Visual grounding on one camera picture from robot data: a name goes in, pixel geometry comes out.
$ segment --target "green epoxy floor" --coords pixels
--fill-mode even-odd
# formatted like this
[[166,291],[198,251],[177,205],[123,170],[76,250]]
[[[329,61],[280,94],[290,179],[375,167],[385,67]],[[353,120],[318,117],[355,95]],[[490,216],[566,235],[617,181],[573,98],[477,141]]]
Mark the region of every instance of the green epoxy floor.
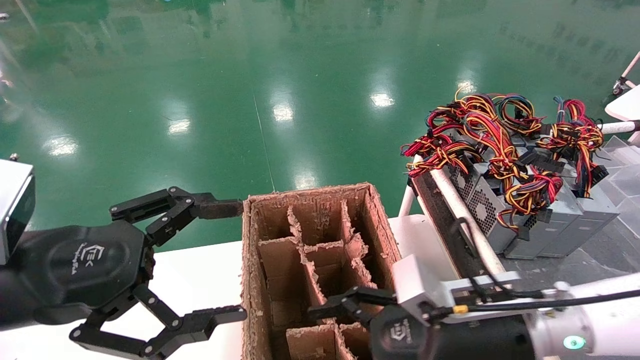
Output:
[[[400,145],[460,85],[607,119],[638,5],[2,0],[0,156],[36,167],[34,229],[106,224],[109,205],[171,185],[244,199],[369,181],[394,216]],[[201,220],[163,250],[240,234],[239,218]]]

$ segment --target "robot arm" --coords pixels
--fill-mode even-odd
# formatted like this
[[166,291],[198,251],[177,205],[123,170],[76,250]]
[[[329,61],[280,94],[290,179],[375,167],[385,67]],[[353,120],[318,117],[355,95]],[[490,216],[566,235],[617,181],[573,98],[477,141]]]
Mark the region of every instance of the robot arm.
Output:
[[[180,346],[206,341],[215,327],[246,318],[240,306],[203,309],[178,316],[148,288],[154,249],[196,218],[235,217],[239,200],[217,200],[210,193],[177,187],[110,207],[112,223],[26,231],[35,206],[29,165],[0,160],[13,174],[13,192],[3,183],[3,263],[0,265],[0,331],[34,325],[58,325],[86,318],[69,338],[88,350],[129,359],[166,359]],[[4,169],[24,171],[5,172]],[[160,217],[141,231],[134,223]],[[143,341],[100,330],[140,302],[164,329]]]
[[[393,275],[395,294],[352,288],[310,308],[309,315],[350,315],[359,321],[369,330],[375,360],[448,360],[469,354],[480,360],[640,354],[640,345],[634,341],[640,338],[640,274],[574,287],[557,282],[554,289],[541,291],[541,300],[514,299],[505,291],[495,291],[496,284],[486,275],[474,281],[436,281],[415,256],[397,262]],[[514,272],[496,277],[500,285],[519,280]],[[477,304],[477,296],[456,296],[477,292],[478,286],[491,304]],[[360,303],[384,307],[370,314]]]

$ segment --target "gripper logo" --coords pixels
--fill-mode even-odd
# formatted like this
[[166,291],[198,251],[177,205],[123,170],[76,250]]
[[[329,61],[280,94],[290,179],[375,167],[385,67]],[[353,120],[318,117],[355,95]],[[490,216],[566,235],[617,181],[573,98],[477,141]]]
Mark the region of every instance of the gripper logo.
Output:
[[74,259],[71,266],[71,275],[77,273],[78,267],[80,267],[80,263],[84,263],[84,267],[93,266],[94,261],[98,261],[102,257],[102,253],[104,252],[104,247],[100,245],[92,245],[89,247],[85,247],[86,243],[80,244],[76,253],[74,254]]
[[395,324],[391,328],[391,338],[397,341],[403,341],[407,344],[413,343],[413,339],[411,337],[411,327],[409,325],[409,320],[404,319],[403,322],[399,322]]

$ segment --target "cardboard box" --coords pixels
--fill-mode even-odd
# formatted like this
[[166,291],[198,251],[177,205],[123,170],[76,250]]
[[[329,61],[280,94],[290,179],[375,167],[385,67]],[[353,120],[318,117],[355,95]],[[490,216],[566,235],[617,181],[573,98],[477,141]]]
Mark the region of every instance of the cardboard box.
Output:
[[350,318],[307,308],[348,288],[392,289],[400,255],[368,183],[249,197],[243,215],[243,360],[366,360],[369,336]]

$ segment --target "yellow cable connector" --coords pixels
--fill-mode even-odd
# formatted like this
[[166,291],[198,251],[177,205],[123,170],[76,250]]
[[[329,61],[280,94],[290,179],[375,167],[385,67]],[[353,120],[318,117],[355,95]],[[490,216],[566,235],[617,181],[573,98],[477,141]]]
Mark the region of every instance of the yellow cable connector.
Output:
[[466,305],[456,305],[453,307],[454,314],[466,314],[469,312],[469,307]]

